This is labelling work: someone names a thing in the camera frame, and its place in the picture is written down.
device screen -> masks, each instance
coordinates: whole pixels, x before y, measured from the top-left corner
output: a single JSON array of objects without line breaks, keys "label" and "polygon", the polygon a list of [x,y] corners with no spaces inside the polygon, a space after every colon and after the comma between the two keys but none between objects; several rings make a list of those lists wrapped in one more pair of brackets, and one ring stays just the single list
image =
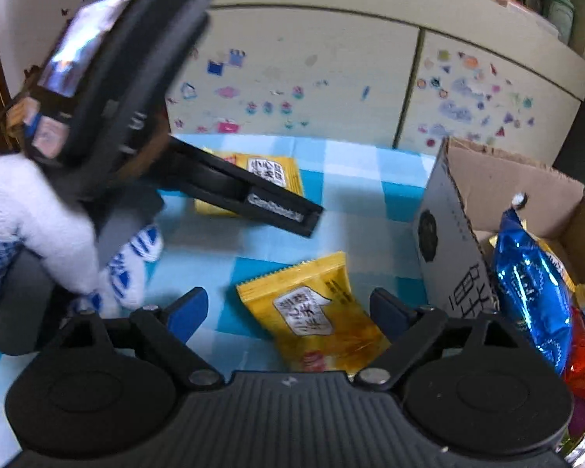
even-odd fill
[{"label": "device screen", "polygon": [[98,0],[78,10],[45,66],[39,86],[72,98],[104,37],[129,1]]}]

gloved hand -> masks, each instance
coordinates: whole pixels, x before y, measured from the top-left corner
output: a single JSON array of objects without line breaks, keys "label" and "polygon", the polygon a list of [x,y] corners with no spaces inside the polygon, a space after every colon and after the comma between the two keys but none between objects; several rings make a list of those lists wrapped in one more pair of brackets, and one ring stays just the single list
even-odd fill
[{"label": "gloved hand", "polygon": [[136,234],[100,271],[94,226],[78,204],[66,205],[39,167],[23,154],[0,156],[0,285],[8,266],[25,246],[64,288],[81,294],[74,307],[93,307],[103,317],[122,306],[143,305],[147,266],[163,242],[155,225]]}]

cardboard box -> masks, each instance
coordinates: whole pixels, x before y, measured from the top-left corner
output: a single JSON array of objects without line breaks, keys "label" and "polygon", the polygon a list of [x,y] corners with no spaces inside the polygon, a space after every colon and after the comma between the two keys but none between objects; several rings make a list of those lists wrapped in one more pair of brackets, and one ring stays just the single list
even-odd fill
[{"label": "cardboard box", "polygon": [[517,193],[528,231],[552,239],[574,283],[585,283],[585,187],[551,167],[501,149],[442,143],[413,222],[429,303],[472,318],[498,309],[488,238]]}]

blue snack package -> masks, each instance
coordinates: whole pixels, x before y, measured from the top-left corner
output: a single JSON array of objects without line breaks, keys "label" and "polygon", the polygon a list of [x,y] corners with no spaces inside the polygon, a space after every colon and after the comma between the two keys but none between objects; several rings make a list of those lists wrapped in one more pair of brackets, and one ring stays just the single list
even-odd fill
[{"label": "blue snack package", "polygon": [[501,218],[493,268],[500,285],[501,312],[561,374],[571,343],[568,287],[546,253],[522,228],[513,208]]}]

bottle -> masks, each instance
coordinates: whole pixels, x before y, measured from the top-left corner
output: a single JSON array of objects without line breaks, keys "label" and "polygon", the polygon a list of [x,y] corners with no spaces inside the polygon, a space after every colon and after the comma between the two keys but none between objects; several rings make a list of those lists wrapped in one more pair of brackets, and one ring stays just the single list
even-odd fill
[{"label": "bottle", "polygon": [[544,0],[544,16],[559,30],[559,40],[567,44],[572,33],[574,5],[570,0]]}]

